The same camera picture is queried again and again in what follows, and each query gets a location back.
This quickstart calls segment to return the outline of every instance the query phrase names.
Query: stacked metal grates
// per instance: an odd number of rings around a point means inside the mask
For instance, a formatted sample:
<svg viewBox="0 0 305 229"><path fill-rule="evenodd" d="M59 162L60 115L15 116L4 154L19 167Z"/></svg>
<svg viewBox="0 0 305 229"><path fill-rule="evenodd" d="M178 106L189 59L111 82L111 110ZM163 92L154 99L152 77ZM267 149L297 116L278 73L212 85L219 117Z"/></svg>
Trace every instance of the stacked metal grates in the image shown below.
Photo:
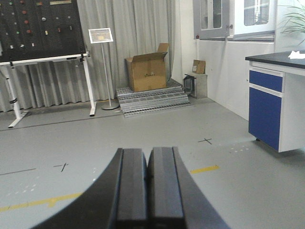
<svg viewBox="0 0 305 229"><path fill-rule="evenodd" d="M182 85L173 79L161 89L134 92L130 87L120 88L117 96L126 118L192 105Z"/></svg>

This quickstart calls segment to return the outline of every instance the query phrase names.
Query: sign stand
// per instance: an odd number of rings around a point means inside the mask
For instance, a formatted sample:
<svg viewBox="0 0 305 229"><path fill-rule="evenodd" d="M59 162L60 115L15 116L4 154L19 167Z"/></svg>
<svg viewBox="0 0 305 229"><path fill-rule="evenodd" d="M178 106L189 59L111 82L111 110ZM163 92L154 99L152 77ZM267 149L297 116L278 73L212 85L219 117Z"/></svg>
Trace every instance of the sign stand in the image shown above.
<svg viewBox="0 0 305 229"><path fill-rule="evenodd" d="M89 36L90 36L91 44L105 43L105 42L113 41L110 28L89 30ZM103 55L104 70L105 70L105 77L106 77L107 91L108 91L108 100L109 100L109 104L103 104L102 109L103 110L113 110L113 109L118 108L120 106L120 104L117 101L111 101L103 44L102 44L102 55Z"/></svg>

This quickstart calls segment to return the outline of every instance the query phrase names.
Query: pegboard panel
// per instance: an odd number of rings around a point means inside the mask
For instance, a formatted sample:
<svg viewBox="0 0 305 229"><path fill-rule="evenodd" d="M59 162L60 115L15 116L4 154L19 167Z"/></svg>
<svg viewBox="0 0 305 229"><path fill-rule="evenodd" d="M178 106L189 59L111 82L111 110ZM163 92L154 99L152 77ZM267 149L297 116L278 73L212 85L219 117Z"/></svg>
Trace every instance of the pegboard panel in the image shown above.
<svg viewBox="0 0 305 229"><path fill-rule="evenodd" d="M77 0L0 0L0 62L85 53Z"/></svg>

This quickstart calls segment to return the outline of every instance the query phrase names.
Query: small cardboard box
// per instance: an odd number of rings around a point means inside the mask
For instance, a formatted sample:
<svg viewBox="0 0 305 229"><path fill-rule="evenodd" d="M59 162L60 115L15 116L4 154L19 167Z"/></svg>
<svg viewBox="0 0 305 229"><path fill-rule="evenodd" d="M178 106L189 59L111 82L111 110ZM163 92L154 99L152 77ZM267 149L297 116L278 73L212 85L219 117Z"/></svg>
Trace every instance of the small cardboard box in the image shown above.
<svg viewBox="0 0 305 229"><path fill-rule="evenodd" d="M205 61L194 60L192 72L197 73L197 74L204 74L205 73Z"/></svg>
<svg viewBox="0 0 305 229"><path fill-rule="evenodd" d="M126 58L129 85L135 92L166 87L164 57L168 46L160 43L157 52Z"/></svg>

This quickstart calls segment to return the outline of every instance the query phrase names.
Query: glass cabinet door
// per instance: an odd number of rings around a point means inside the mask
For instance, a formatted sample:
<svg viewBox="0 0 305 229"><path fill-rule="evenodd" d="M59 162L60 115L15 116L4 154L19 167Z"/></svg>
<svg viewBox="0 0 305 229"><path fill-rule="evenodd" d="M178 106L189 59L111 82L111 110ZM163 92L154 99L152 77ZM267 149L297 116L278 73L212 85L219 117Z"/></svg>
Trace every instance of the glass cabinet door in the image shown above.
<svg viewBox="0 0 305 229"><path fill-rule="evenodd" d="M236 0L234 11L234 39L274 34L275 0Z"/></svg>
<svg viewBox="0 0 305 229"><path fill-rule="evenodd" d="M194 37L229 36L229 0L193 0Z"/></svg>

